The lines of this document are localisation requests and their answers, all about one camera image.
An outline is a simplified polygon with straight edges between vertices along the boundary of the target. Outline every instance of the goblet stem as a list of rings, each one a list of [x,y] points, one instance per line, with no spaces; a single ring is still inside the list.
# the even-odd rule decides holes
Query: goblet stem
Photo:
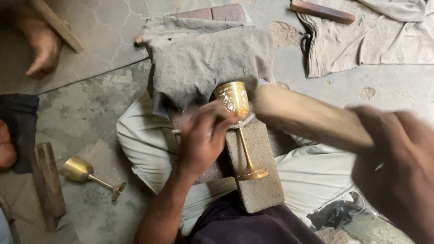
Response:
[[[106,183],[106,182],[104,182],[104,181],[102,181],[102,180],[96,178],[95,176],[93,176],[93,174],[90,174],[90,175],[88,176],[88,178],[89,178],[89,179],[92,179],[92,180],[94,180],[94,181],[96,181],[96,182],[98,182],[98,183],[100,183],[100,184],[102,184],[102,185],[105,185],[106,187],[110,188],[112,191],[115,190],[115,187],[114,187],[114,186],[109,185],[108,183]]]
[[[246,161],[247,161],[247,168],[250,169],[250,172],[253,172],[253,164],[252,164],[252,160],[250,159],[250,155],[249,155],[249,151],[247,150],[247,145],[246,145],[246,140],[244,139],[244,134],[243,134],[243,128],[238,128],[238,132],[240,133],[240,137],[241,137],[241,143],[243,144],[243,149],[244,149],[244,154],[246,155]]]

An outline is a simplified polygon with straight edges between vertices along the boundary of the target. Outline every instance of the wire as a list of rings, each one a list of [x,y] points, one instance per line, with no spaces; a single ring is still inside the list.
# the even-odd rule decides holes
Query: wire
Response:
[[[362,210],[360,210],[358,213],[355,213],[355,214],[354,214],[354,213],[352,213],[352,212],[350,212],[350,211],[348,211],[348,213],[350,213],[350,214],[352,214],[352,215],[358,215],[358,214],[362,213],[363,210],[365,210],[365,200],[363,199],[363,197],[362,197],[362,195],[361,195],[360,193],[358,193],[358,192],[356,192],[356,191],[353,191],[353,192],[357,193],[357,194],[360,196],[360,198],[362,199],[363,207],[362,207]]]

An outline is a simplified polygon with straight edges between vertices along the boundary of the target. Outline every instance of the white trousers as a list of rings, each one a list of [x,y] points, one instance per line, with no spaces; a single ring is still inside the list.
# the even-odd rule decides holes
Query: white trousers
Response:
[[[133,172],[158,194],[166,183],[178,146],[171,122],[152,114],[152,99],[145,92],[128,108],[117,125],[119,142],[133,164]],[[285,204],[308,226],[307,214],[346,196],[354,188],[351,170],[355,155],[293,137],[301,146],[275,158]],[[181,232],[188,235],[208,205],[237,189],[233,177],[193,185],[185,200]]]

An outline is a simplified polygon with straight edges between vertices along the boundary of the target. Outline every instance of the black cloth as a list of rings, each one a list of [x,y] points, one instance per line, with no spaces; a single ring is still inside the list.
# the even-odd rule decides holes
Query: black cloth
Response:
[[[193,244],[324,244],[284,204],[248,214],[238,191],[213,203],[197,220],[188,243]]]
[[[35,148],[36,120],[39,97],[28,94],[0,96],[0,119],[9,127],[10,139],[15,146],[17,162],[13,171],[31,173],[30,151]]]

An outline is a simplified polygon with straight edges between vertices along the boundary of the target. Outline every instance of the plain brass goblet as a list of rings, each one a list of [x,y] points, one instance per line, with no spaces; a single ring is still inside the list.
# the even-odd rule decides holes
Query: plain brass goblet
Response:
[[[74,156],[68,159],[68,161],[62,165],[60,174],[75,181],[86,181],[87,179],[92,179],[103,186],[110,188],[113,191],[112,201],[118,198],[118,196],[122,193],[122,190],[127,185],[127,183],[124,182],[118,186],[112,186],[96,178],[93,175],[93,166],[79,156]]]
[[[214,90],[216,98],[223,100],[227,110],[235,112],[239,117],[239,124],[243,122],[243,119],[249,113],[249,100],[247,98],[246,87],[243,82],[234,81],[217,87]],[[246,140],[243,135],[243,128],[239,127],[238,132],[243,144],[244,153],[246,155],[247,167],[238,176],[239,181],[254,180],[269,173],[261,168],[258,168],[252,164],[249,151],[247,150]]]

